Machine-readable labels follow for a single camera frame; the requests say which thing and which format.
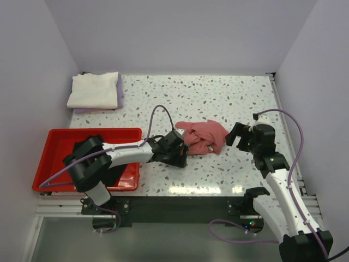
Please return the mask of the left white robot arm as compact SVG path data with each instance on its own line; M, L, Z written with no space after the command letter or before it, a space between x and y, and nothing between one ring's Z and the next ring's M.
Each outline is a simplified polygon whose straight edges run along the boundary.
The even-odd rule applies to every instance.
M100 136L91 136L79 143L63 163L76 190L88 196L99 213L107 214L113 208L107 177L112 175L119 180L122 176L116 168L152 162L184 168L188 152L189 145L177 130L125 144L109 144Z

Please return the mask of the pink t shirt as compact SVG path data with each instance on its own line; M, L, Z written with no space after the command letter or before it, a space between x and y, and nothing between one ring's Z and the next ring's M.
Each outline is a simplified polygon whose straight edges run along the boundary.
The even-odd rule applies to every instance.
M218 122L177 122L178 129L185 130L184 142L189 146L188 155L219 155L226 143L228 131Z

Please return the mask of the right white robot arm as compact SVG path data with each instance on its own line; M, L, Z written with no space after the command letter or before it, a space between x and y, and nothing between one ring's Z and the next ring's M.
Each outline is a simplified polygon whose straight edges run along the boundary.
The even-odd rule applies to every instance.
M328 261L333 244L305 205L290 174L285 156L276 151L275 129L260 121L253 126L235 123L226 136L227 146L240 138L237 148L251 153L256 169L272 189L277 204L264 187L245 191L241 206L248 214L258 213L274 233L282 261Z

